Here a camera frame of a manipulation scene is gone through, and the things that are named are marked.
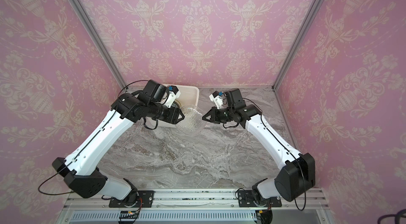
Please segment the aluminium front rail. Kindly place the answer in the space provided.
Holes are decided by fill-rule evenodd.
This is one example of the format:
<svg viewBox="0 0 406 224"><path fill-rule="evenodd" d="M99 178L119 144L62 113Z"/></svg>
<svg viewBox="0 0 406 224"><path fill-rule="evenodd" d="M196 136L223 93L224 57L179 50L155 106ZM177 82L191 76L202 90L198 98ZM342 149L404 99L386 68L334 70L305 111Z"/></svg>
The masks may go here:
<svg viewBox="0 0 406 224"><path fill-rule="evenodd" d="M333 224L320 189L293 202L269 198L259 206L249 189L151 189L126 208L113 199L68 198L59 224Z"/></svg>

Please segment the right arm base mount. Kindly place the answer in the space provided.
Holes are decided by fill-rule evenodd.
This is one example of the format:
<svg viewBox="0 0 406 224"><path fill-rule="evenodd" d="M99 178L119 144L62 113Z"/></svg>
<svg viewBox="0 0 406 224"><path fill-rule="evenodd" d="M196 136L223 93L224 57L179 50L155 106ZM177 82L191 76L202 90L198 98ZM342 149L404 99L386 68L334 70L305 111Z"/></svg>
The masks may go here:
<svg viewBox="0 0 406 224"><path fill-rule="evenodd" d="M235 192L235 197L239 202L241 208L279 208L282 207L282 202L278 197L270 197L264 199L259 193L249 190L239 188Z"/></svg>

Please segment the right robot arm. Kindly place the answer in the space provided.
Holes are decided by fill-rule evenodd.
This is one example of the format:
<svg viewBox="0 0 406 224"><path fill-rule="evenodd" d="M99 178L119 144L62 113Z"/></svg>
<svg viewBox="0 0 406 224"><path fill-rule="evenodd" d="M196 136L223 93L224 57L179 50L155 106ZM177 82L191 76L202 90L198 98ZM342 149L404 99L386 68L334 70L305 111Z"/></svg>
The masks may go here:
<svg viewBox="0 0 406 224"><path fill-rule="evenodd" d="M224 93L215 91L209 99L214 107L202 119L213 124L235 122L242 126L262 144L279 169L276 178L264 179L253 185L252 195L256 204L264 205L273 197L292 202L315 186L314 157L309 153L302 154L284 140L267 122L262 109L243 98L238 88Z"/></svg>

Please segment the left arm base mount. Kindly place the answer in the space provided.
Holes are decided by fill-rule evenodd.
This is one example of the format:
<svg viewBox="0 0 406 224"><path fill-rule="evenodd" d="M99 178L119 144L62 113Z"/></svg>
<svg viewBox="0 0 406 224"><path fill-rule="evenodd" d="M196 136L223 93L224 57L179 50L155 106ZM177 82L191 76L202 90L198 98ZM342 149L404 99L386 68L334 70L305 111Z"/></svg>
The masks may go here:
<svg viewBox="0 0 406 224"><path fill-rule="evenodd" d="M153 190L131 192L124 200L111 199L108 206L110 208L151 208L154 194Z"/></svg>

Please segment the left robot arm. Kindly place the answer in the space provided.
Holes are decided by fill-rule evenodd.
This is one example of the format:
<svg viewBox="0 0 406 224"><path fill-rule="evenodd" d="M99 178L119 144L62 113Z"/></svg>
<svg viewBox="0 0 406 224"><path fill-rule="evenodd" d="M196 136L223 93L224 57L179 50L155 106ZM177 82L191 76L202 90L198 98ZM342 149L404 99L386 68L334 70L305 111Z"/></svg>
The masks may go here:
<svg viewBox="0 0 406 224"><path fill-rule="evenodd" d="M56 158L52 166L68 188L84 199L103 195L132 205L138 201L137 188L127 179L103 174L97 167L117 139L133 124L151 118L176 125L185 116L173 102L181 95L176 86L147 81L142 90L119 93L111 109L79 148L67 157Z"/></svg>

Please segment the white plastic bin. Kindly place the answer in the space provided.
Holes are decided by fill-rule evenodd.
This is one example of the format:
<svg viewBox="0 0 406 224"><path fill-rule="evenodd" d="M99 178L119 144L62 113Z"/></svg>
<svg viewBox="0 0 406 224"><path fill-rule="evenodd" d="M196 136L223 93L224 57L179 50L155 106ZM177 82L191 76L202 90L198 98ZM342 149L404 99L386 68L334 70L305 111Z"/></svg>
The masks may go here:
<svg viewBox="0 0 406 224"><path fill-rule="evenodd" d="M198 105L199 89L197 87L182 85L176 86L179 88L181 95L178 99L175 100L175 102L172 104L172 107L181 108L184 105ZM158 127L176 128L176 125L173 124L168 124L160 120L157 120L157 122Z"/></svg>

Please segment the left corner aluminium post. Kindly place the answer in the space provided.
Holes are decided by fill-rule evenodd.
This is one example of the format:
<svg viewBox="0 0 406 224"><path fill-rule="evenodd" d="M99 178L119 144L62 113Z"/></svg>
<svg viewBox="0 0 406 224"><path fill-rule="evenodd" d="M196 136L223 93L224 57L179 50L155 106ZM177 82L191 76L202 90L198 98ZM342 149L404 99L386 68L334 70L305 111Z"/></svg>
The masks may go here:
<svg viewBox="0 0 406 224"><path fill-rule="evenodd" d="M101 57L104 59L107 67L111 71L113 77L117 81L117 83L123 88L126 85L126 82L121 75L117 65L115 64L114 60L112 59L111 55L108 52L107 46L101 39L101 36L98 34L95 24L92 22L90 16L86 12L86 9L81 2L81 0L68 0L70 5L76 12L79 20L81 21L82 25L86 29L89 37L92 39L96 49L100 53Z"/></svg>

